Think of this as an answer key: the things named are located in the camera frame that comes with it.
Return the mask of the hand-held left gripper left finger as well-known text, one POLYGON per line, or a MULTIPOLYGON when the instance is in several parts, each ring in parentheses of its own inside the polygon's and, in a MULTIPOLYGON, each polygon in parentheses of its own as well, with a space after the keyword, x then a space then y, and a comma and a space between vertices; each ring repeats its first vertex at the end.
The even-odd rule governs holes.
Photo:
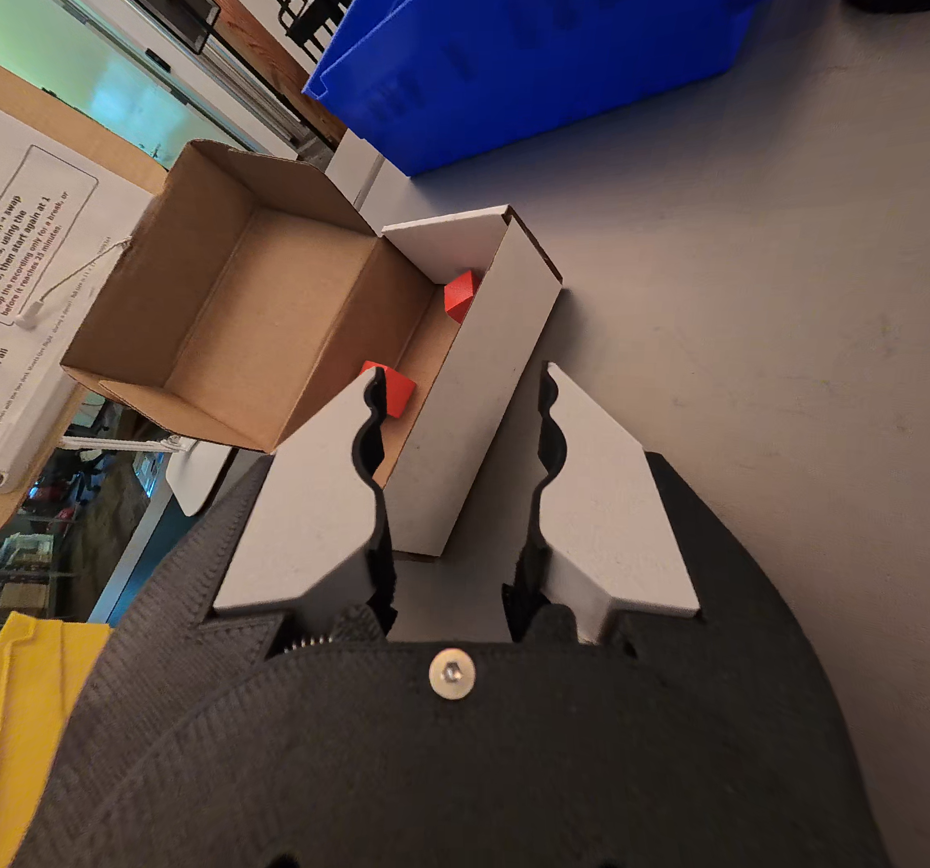
POLYGON ((363 371, 275 452, 213 608, 281 611, 304 636, 331 636, 366 606, 387 636, 397 612, 384 494, 387 375, 363 371))

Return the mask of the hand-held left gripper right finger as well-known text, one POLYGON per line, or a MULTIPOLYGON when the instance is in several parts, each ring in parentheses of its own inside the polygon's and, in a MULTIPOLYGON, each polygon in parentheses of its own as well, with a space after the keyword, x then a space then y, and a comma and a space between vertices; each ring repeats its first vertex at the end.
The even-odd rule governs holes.
POLYGON ((539 460, 523 546, 502 603, 522 641, 543 606, 567 606, 583 642, 621 611, 700 609, 643 445, 553 362, 541 370, 539 460))

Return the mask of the red cube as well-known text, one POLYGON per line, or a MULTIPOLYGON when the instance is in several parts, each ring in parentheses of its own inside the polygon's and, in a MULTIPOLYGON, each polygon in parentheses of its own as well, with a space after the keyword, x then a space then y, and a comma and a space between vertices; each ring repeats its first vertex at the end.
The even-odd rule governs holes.
POLYGON ((448 282, 444 288, 445 311, 457 325, 467 316, 482 281, 482 274, 469 269, 448 282))
POLYGON ((392 419, 400 419, 417 389, 417 383, 396 369, 372 360, 364 362, 361 372, 377 368, 385 373, 387 415, 392 419))

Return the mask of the white cardboard box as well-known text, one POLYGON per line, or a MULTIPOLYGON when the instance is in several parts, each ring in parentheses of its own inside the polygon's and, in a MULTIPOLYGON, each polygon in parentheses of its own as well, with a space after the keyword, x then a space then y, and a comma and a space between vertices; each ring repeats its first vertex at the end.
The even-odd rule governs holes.
POLYGON ((62 356, 161 428, 274 453, 366 360, 417 383, 382 427, 396 550, 439 557, 563 288, 503 204, 377 232, 310 164, 192 141, 62 356), (482 281, 459 326, 445 285, 482 281))

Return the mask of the yellow plastic bin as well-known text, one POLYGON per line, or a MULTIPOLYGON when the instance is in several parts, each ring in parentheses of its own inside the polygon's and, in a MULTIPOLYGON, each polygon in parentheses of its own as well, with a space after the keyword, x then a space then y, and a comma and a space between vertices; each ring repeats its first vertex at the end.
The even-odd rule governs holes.
POLYGON ((64 728, 99 653, 106 623, 12 611, 1 631, 1 865, 9 866, 45 790, 64 728))

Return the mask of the blue plastic bin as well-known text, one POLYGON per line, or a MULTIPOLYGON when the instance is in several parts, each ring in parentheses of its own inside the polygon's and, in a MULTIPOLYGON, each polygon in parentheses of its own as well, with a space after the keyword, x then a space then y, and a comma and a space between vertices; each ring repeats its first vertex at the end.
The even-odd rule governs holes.
POLYGON ((304 89, 407 176, 724 73, 768 0, 354 0, 304 89))

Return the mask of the white metal plate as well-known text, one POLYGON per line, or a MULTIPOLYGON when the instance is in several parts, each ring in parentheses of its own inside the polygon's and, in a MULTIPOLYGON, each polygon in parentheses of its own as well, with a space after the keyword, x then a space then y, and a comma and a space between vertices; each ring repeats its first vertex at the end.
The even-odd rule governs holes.
POLYGON ((169 455, 166 479, 181 513, 194 517, 211 499, 235 449, 187 437, 179 444, 169 455))

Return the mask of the white instruction board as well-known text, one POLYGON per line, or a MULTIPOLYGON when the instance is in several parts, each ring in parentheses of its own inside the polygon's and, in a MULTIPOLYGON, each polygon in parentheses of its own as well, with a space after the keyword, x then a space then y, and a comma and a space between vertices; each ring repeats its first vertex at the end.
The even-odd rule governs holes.
POLYGON ((69 395, 62 356, 151 196, 6 114, 1 184, 4 493, 69 395))

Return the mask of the glass sliding door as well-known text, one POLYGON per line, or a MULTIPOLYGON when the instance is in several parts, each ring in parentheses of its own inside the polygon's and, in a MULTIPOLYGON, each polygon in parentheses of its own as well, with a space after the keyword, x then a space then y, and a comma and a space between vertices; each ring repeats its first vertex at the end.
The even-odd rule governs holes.
POLYGON ((242 128, 196 88, 110 31, 81 0, 1 0, 1 63, 16 77, 95 120, 169 169, 183 146, 211 140, 295 157, 232 102, 242 128))

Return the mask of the wooden beam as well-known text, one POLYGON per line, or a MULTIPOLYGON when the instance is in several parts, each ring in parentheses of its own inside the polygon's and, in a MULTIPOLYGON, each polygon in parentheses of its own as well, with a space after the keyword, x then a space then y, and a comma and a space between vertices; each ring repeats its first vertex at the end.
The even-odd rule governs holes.
POLYGON ((280 26, 270 26, 243 0, 215 0, 219 15, 215 34, 241 61, 258 74, 332 150, 346 132, 344 123, 303 94, 310 60, 287 39, 280 26))

